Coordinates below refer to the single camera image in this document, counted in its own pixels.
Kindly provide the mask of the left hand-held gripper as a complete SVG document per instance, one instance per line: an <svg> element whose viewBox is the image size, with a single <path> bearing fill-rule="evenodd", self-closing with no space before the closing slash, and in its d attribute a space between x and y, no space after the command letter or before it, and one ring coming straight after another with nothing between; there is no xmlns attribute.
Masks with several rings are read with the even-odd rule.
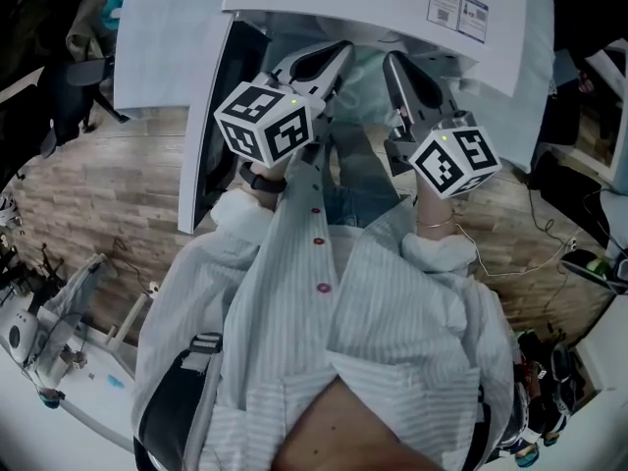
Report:
<svg viewBox="0 0 628 471"><path fill-rule="evenodd" d="M241 82L214 112L230 150L260 165L277 165L315 141L314 121L326 114L354 60L353 43L322 42Z"/></svg>

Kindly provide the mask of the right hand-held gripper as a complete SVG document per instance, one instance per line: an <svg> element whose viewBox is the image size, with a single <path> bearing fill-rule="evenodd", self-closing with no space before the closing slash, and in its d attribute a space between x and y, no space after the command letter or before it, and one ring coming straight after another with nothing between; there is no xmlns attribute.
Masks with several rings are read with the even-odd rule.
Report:
<svg viewBox="0 0 628 471"><path fill-rule="evenodd" d="M448 85L400 51L383 62L388 95L399 123L384 146L392 174L422 177L440 198L466 193L501 169L486 130L457 106Z"/></svg>

